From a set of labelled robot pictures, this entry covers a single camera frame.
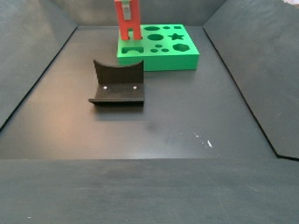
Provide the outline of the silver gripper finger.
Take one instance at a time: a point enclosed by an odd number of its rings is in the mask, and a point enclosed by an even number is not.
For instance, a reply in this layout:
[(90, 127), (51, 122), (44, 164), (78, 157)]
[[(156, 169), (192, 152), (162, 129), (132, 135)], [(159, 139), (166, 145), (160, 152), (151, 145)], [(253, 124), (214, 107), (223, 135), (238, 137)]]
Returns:
[(122, 0), (122, 9), (123, 9), (124, 20), (126, 21), (131, 20), (132, 19), (131, 0)]

